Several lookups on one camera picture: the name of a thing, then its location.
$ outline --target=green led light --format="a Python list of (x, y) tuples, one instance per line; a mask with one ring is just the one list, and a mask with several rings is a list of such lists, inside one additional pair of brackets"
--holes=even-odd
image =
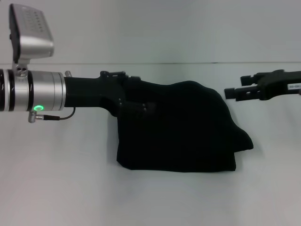
[(37, 105), (33, 109), (38, 112), (38, 111), (43, 111), (44, 107), (42, 105)]

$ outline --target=crumpled black cloth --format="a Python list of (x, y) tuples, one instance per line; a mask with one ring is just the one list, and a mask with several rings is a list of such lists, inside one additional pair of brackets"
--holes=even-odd
[(194, 81), (158, 85), (129, 80), (123, 87), (129, 101), (156, 103), (151, 115), (138, 117), (124, 110), (118, 116), (117, 161), (125, 168), (234, 171), (234, 153), (253, 149), (213, 89)]

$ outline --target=metal ring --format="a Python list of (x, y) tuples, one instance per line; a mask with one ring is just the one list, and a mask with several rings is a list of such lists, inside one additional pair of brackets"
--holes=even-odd
[(8, 71), (3, 70), (4, 74), (4, 86), (5, 86), (5, 104), (4, 111), (7, 112), (9, 110), (9, 99), (10, 99), (10, 83), (8, 78)]
[(62, 80), (62, 92), (63, 92), (63, 98), (62, 98), (62, 105), (60, 107), (60, 111), (64, 108), (65, 106), (65, 101), (66, 101), (66, 84), (65, 84), (65, 78), (63, 76), (62, 73), (59, 73), (61, 76), (61, 80)]
[(28, 76), (15, 78), (15, 111), (27, 111), (29, 100)]

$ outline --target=label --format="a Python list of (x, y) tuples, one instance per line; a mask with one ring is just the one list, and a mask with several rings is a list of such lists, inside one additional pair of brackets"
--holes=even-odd
[(301, 83), (287, 84), (287, 89), (301, 89)]

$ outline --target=black band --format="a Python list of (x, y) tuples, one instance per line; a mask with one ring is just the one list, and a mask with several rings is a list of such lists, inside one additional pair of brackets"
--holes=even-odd
[(8, 79), (10, 84), (9, 111), (15, 108), (15, 78), (12, 70), (8, 70)]
[(29, 87), (29, 95), (28, 95), (28, 107), (27, 111), (31, 111), (33, 107), (33, 79), (32, 72), (28, 71), (28, 87)]
[(0, 111), (4, 111), (5, 106), (5, 84), (4, 84), (4, 73), (0, 70)]

